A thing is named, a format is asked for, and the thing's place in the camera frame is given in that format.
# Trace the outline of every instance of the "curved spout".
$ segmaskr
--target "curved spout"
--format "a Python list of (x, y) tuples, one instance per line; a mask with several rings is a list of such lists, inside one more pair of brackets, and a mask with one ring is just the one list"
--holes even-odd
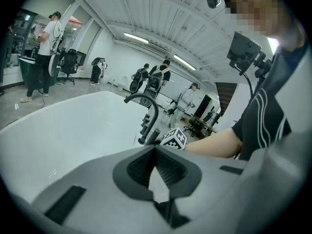
[(150, 97), (150, 96), (148, 96), (148, 95), (145, 95), (145, 94), (133, 94), (133, 95), (130, 95), (130, 96), (128, 96), (128, 97), (124, 100), (124, 102), (125, 102), (125, 103), (128, 103), (129, 101), (131, 101), (132, 99), (135, 99), (135, 98), (144, 98), (144, 99), (147, 99), (148, 101), (151, 102), (151, 104), (153, 105), (154, 110), (155, 110), (154, 116), (153, 116), (153, 118), (152, 118), (152, 120), (151, 120), (151, 123), (149, 124), (148, 128), (146, 129), (146, 131), (144, 132), (144, 134), (142, 135), (142, 137), (139, 139), (139, 143), (140, 143), (140, 144), (144, 144), (147, 135), (148, 135), (149, 132), (151, 131), (152, 127), (154, 126), (154, 124), (155, 124), (155, 122), (156, 122), (156, 120), (157, 120), (157, 118), (158, 118), (159, 109), (158, 109), (158, 106), (157, 106), (155, 100), (154, 100), (152, 97)]

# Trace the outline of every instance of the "fluorescent light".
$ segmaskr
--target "fluorescent light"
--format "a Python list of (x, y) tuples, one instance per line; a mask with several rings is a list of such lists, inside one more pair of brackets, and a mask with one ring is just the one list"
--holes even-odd
[(174, 55), (175, 59), (178, 59), (180, 62), (184, 63), (186, 66), (188, 66), (190, 69), (192, 70), (196, 70), (192, 65), (188, 64), (185, 60), (181, 59), (180, 57), (178, 57), (177, 55)]
[(273, 39), (273, 38), (268, 38), (268, 41), (269, 41), (269, 45), (271, 47), (272, 53), (274, 55), (277, 47), (279, 46), (278, 40)]
[(136, 40), (139, 40), (139, 41), (142, 41), (142, 42), (148, 44), (148, 40), (145, 40), (145, 39), (143, 39), (143, 38), (141, 38), (141, 37), (137, 37), (137, 36), (134, 36), (134, 35), (130, 35), (130, 34), (128, 34), (128, 33), (124, 33), (124, 34), (125, 34), (125, 36), (127, 36), (127, 37), (131, 37), (131, 38), (134, 38), (134, 39), (136, 39)]

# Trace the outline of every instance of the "gray floor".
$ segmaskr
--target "gray floor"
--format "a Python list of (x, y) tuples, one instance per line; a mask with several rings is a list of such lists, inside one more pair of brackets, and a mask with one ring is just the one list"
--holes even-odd
[[(93, 86), (88, 80), (76, 80), (75, 83), (75, 86), (71, 82), (66, 82), (66, 84), (63, 86), (56, 84), (50, 87), (50, 96), (44, 97), (44, 102), (39, 92), (34, 91), (32, 102), (20, 103), (20, 98), (26, 96), (27, 88), (25, 86), (18, 86), (5, 90), (5, 94), (0, 97), (0, 129), (6, 127), (11, 122), (22, 118), (27, 114), (39, 110), (43, 106), (47, 107), (49, 105), (66, 99), (100, 91), (111, 91), (124, 98), (130, 94), (127, 91), (119, 92), (117, 91), (116, 87), (112, 87), (109, 84), (98, 84), (96, 86)], [(161, 131), (161, 135), (167, 133), (170, 130), (168, 127), (169, 120), (170, 117), (163, 114), (163, 109), (160, 108), (159, 116), (153, 129), (158, 128)], [(180, 127), (180, 129), (183, 129), (184, 126), (185, 125), (183, 122), (179, 122), (177, 124), (177, 127)], [(187, 132), (186, 137), (188, 143), (197, 140), (194, 137), (190, 137)]]

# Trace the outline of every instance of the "white shirt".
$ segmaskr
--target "white shirt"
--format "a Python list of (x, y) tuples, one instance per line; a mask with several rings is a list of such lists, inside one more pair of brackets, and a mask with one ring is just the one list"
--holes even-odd
[(182, 98), (177, 103), (177, 108), (181, 111), (185, 111), (188, 107), (191, 101), (193, 101), (194, 94), (192, 89), (188, 89), (185, 91), (185, 93), (182, 95)]
[(59, 21), (51, 21), (45, 27), (44, 32), (48, 33), (48, 38), (40, 43), (40, 48), (38, 51), (39, 55), (49, 56), (51, 54), (51, 46), (56, 38), (59, 36), (61, 31), (61, 24)]

